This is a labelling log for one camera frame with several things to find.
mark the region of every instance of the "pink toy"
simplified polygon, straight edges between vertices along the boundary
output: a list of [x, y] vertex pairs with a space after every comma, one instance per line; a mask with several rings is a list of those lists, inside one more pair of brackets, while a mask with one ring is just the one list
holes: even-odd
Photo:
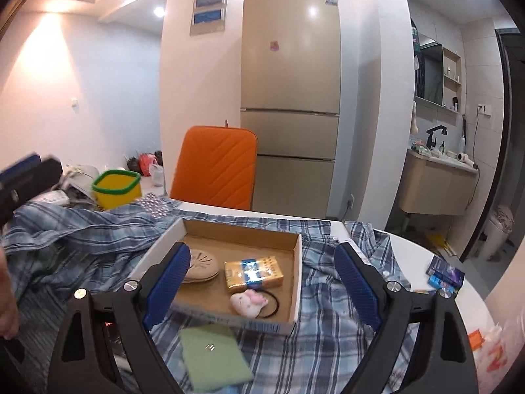
[[256, 318], [268, 300], [260, 293], [248, 289], [242, 293], [235, 293], [230, 297], [230, 303], [235, 311], [247, 318]]

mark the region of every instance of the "bottle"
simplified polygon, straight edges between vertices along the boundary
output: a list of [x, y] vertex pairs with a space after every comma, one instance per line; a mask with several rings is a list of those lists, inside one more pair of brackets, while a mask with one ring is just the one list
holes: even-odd
[[459, 140], [459, 154], [465, 153], [465, 136], [461, 135], [461, 139]]

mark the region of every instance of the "hand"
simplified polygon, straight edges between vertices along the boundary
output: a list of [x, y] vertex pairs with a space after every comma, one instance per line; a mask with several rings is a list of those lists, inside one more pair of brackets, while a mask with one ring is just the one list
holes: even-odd
[[18, 308], [7, 272], [5, 252], [0, 247], [0, 337], [11, 339], [18, 333]]

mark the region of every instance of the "yellow basket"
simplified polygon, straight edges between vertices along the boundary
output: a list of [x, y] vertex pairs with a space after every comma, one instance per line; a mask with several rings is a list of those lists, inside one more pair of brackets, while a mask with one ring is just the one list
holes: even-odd
[[127, 170], [107, 170], [92, 185], [101, 208], [109, 210], [128, 204], [142, 196], [140, 175]]

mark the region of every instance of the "tile wall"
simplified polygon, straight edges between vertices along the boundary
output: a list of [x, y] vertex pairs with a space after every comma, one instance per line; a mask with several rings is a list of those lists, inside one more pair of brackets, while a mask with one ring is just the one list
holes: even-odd
[[[461, 57], [461, 81], [465, 85], [465, 51], [463, 45], [463, 36], [461, 28], [456, 23], [448, 20], [440, 13], [436, 12], [430, 6], [417, 0], [409, 0], [410, 16], [417, 26], [419, 33], [432, 38], [441, 43], [446, 49], [451, 50]], [[465, 112], [466, 104], [466, 87], [462, 87], [461, 108], [460, 112]], [[421, 139], [426, 143], [428, 134], [426, 131], [440, 124], [447, 127], [447, 135], [437, 133], [434, 135], [436, 146], [445, 141], [445, 147], [450, 150], [458, 151], [459, 140], [461, 138], [461, 115], [454, 114], [447, 109], [436, 109], [435, 106], [424, 106], [419, 103], [416, 108], [417, 127], [419, 132], [413, 135], [412, 139]]]
[[[461, 26], [461, 33], [467, 73], [466, 153], [479, 165], [480, 178], [466, 213], [455, 217], [452, 222], [448, 241], [458, 255], [471, 238], [492, 186], [501, 145], [504, 105], [501, 57], [493, 20], [467, 23]], [[478, 114], [478, 105], [490, 105], [492, 115]]]

